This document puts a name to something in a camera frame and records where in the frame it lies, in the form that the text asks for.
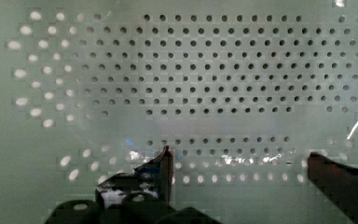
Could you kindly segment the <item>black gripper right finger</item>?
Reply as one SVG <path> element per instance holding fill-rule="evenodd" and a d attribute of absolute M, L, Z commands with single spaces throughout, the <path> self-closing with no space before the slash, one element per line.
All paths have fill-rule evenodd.
<path fill-rule="evenodd" d="M 358 168 L 311 152 L 307 158 L 308 180 L 346 217 L 358 224 Z"/>

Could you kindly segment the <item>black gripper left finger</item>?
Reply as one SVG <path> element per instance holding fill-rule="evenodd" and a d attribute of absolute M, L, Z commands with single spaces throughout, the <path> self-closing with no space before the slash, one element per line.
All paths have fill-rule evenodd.
<path fill-rule="evenodd" d="M 132 173 L 115 174 L 95 190 L 95 201 L 101 207 L 122 204 L 126 196 L 143 192 L 169 203 L 172 193 L 173 154 L 169 146 L 152 160 L 135 167 Z"/>

